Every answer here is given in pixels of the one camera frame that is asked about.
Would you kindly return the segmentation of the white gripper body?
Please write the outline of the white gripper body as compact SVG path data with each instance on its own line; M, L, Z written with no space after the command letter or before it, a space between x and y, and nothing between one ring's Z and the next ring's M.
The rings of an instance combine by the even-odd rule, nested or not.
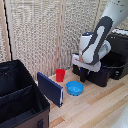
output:
M97 62L95 65L86 64L79 60L79 55L72 54L72 64L77 65L79 67L83 67L88 69L89 71L98 72L101 67L101 62Z

